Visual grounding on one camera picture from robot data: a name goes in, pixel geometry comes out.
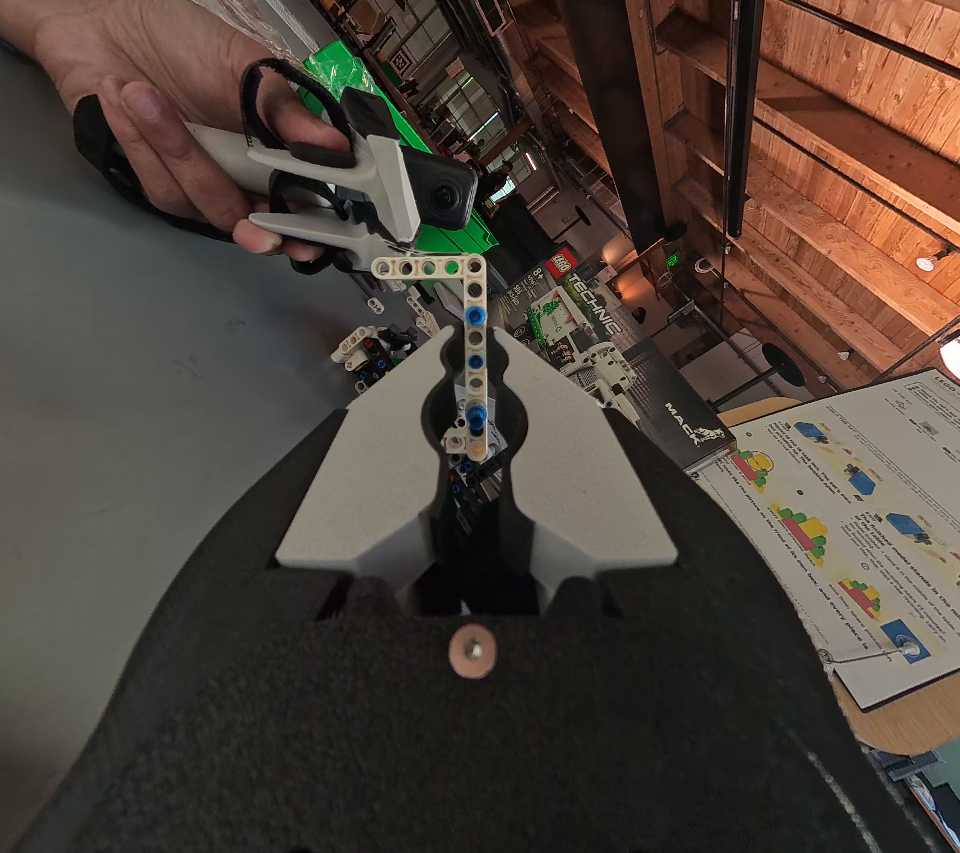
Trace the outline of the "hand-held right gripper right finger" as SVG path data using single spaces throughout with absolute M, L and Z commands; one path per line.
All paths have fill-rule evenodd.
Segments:
M 519 400 L 524 437 L 513 448 L 510 482 L 520 517 L 532 523 L 529 573 L 547 597 L 570 578 L 672 565 L 678 550 L 617 438 L 643 435 L 507 331 L 505 394 Z

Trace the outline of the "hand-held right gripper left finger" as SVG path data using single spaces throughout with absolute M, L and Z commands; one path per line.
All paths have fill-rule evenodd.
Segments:
M 279 566 L 378 578 L 399 591 L 432 565 L 457 344 L 456 327 L 441 329 L 346 408 L 275 553 Z

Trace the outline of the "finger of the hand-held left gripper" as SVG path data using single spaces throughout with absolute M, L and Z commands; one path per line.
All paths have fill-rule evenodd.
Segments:
M 362 139 L 363 192 L 373 202 L 379 222 L 401 245 L 413 246 L 421 226 L 417 201 L 397 139 Z

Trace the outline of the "green plastic bin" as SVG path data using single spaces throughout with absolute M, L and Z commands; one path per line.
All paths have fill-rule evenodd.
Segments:
M 354 56 L 341 41 L 329 43 L 302 61 L 302 67 L 339 101 L 346 88 L 376 94 L 388 106 L 402 145 L 417 151 L 433 150 L 408 121 L 405 114 L 378 85 L 362 59 Z M 430 254 L 484 254 L 497 241 L 478 214 L 472 212 L 464 228 L 450 230 L 421 225 L 415 249 Z

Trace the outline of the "white angled lego beam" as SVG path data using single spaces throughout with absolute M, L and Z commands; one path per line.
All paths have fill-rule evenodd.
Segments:
M 372 260 L 377 279 L 402 282 L 462 283 L 463 428 L 458 447 L 474 463 L 489 457 L 489 396 L 487 363 L 487 265 L 479 254 L 381 256 Z

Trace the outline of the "pile of loose lego pieces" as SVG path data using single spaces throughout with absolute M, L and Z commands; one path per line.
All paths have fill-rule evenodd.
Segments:
M 429 308 L 425 289 L 417 284 L 409 287 L 405 300 L 413 314 L 412 326 L 374 324 L 360 327 L 351 334 L 357 342 L 343 366 L 356 376 L 354 390 L 358 395 L 383 381 L 441 328 L 437 315 Z M 462 537 L 467 538 L 474 533 L 487 504 L 498 499 L 507 444 L 496 426 L 496 400 L 490 396 L 486 403 L 487 453 L 479 461 L 472 460 L 467 452 L 471 434 L 465 416 L 466 388 L 462 379 L 454 383 L 454 396 L 456 415 L 441 444 L 447 460 L 454 517 Z

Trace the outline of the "lego set box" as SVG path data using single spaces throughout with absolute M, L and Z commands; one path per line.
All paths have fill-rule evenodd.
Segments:
M 593 266 L 557 247 L 499 297 L 499 319 L 601 407 L 617 410 L 687 474 L 737 445 Z

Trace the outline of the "person's left hand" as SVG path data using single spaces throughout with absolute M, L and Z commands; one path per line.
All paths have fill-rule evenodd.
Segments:
M 187 129 L 243 131 L 240 85 L 268 50 L 190 0 L 1 0 L 2 38 L 65 105 L 95 95 L 150 204 L 209 223 L 254 254 L 312 262 L 322 249 L 249 219 L 249 198 Z

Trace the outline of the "laminated instruction sheet board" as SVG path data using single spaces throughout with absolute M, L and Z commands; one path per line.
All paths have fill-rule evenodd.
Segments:
M 697 482 L 872 710 L 958 673 L 959 386 L 927 370 L 734 429 Z

